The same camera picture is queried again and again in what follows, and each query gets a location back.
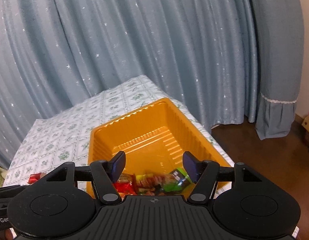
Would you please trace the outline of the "red candy packet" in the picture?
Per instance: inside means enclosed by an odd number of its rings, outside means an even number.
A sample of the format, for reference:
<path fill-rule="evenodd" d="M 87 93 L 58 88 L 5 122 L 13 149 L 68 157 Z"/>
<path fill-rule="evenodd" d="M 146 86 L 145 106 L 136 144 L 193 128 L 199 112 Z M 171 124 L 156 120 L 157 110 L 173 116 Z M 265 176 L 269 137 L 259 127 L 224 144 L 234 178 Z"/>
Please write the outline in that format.
<path fill-rule="evenodd" d="M 28 184 L 31 185 L 31 184 L 37 182 L 38 180 L 40 180 L 45 175 L 46 175 L 46 173 L 44 173 L 44 172 L 31 174 L 29 179 L 28 179 Z"/>

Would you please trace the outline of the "orange plastic basket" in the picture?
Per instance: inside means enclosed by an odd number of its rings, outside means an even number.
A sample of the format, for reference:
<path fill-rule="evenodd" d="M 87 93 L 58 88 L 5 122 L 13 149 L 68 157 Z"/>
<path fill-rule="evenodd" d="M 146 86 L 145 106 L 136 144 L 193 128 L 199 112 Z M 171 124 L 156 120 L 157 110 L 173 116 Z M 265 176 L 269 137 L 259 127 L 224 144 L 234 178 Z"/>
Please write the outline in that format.
<path fill-rule="evenodd" d="M 178 171 L 185 175 L 183 153 L 198 160 L 213 160 L 231 166 L 171 100 L 163 98 L 96 127 L 91 132 L 88 162 L 111 160 L 118 152 L 126 154 L 124 182 L 114 186 L 124 198 L 138 193 L 153 196 L 158 187 L 137 188 L 133 178 L 167 175 Z"/>

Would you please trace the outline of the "floral white tablecloth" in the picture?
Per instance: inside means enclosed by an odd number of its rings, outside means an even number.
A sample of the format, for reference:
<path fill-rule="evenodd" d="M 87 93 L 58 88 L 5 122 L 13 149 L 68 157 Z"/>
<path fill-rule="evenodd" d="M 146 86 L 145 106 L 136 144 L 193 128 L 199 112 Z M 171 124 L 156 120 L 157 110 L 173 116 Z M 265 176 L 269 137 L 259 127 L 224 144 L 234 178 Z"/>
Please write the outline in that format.
<path fill-rule="evenodd" d="M 78 166 L 89 164 L 91 132 L 131 111 L 167 98 L 177 106 L 227 161 L 233 160 L 218 142 L 178 100 L 165 94 L 148 77 L 134 77 L 47 120 L 38 119 L 17 150 L 4 186 L 25 185 L 31 174 L 48 173 L 66 161 Z"/>

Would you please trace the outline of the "blue star curtain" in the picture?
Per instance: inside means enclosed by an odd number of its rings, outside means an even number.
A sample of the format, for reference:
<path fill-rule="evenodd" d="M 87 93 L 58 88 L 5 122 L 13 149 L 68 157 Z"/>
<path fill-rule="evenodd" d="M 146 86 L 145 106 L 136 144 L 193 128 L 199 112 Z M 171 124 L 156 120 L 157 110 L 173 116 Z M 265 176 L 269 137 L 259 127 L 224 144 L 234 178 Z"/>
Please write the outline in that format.
<path fill-rule="evenodd" d="M 294 121 L 300 0 L 0 0 L 0 166 L 36 119 L 146 75 L 206 128 Z"/>

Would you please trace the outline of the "snacks pile in basket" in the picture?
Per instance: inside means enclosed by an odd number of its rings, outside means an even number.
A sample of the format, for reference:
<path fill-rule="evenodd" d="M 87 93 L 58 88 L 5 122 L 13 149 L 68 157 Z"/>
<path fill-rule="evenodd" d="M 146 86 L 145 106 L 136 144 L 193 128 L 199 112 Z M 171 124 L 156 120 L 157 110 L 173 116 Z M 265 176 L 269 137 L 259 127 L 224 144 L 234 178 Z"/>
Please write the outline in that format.
<path fill-rule="evenodd" d="M 183 194 L 192 181 L 183 168 L 170 173 L 127 174 L 122 173 L 113 184 L 120 196 L 172 196 Z"/>

